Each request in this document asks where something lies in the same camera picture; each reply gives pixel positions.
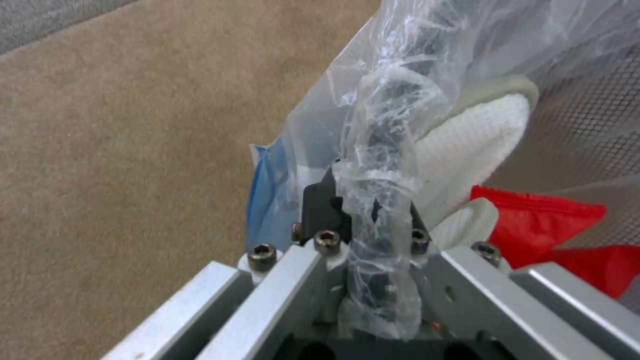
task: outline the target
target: metal plate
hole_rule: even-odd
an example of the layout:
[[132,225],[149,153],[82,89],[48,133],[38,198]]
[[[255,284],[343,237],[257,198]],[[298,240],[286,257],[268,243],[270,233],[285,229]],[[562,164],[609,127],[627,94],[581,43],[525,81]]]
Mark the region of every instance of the metal plate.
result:
[[495,336],[518,359],[608,359],[602,350],[470,249],[427,263],[432,305],[461,339]]
[[252,288],[248,273],[212,261],[103,359],[194,358]]
[[292,246],[197,359],[271,359],[326,300],[326,261]]
[[557,264],[512,280],[616,359],[640,359],[640,318]]

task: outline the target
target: beige carpet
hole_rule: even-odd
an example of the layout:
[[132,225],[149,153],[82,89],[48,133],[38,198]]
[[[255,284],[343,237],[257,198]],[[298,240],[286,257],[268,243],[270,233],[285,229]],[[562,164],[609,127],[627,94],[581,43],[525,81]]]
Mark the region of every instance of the beige carpet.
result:
[[101,356],[243,249],[268,143],[379,0],[141,0],[0,57],[0,359]]

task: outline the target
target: screw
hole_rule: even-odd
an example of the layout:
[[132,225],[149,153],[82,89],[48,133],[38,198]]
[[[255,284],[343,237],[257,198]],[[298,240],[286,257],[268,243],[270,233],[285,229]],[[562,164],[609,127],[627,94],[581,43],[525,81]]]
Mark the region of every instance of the screw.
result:
[[478,241],[471,245],[471,250],[475,251],[476,254],[487,260],[489,264],[495,267],[498,267],[498,265],[500,265],[502,254],[500,253],[500,249],[498,249],[496,246],[483,241]]
[[269,243],[259,244],[254,246],[246,257],[252,270],[267,272],[276,263],[276,248]]
[[412,255],[424,255],[429,250],[429,243],[431,237],[429,233],[422,229],[414,229],[411,231],[411,254]]
[[299,222],[291,224],[291,242],[296,245],[302,244],[302,224]]
[[322,255],[336,255],[340,252],[340,234],[331,230],[320,230],[314,236],[314,247]]

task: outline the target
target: red fabric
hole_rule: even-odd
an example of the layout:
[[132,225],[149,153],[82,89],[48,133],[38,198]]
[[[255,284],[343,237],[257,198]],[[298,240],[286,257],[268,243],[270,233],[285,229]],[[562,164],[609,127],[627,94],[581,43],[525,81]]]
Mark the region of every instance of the red fabric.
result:
[[498,208],[500,217],[490,242],[513,268],[535,263],[557,245],[594,226],[607,212],[604,205],[474,186],[471,199],[478,197]]
[[616,299],[640,274],[640,247],[614,245],[595,249],[555,250],[538,262],[553,261]]

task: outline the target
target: clear plastic bag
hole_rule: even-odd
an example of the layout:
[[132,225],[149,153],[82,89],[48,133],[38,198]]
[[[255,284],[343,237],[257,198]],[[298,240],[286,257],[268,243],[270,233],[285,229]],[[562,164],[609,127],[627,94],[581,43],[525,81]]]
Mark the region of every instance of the clear plastic bag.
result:
[[640,1],[384,0],[261,152],[247,245],[288,247],[304,187],[342,158],[333,171],[353,218],[342,321],[411,338],[420,298],[408,275],[409,206],[429,171],[417,169],[413,142],[442,123],[466,86],[525,74],[544,90],[602,71],[639,41],[639,13]]

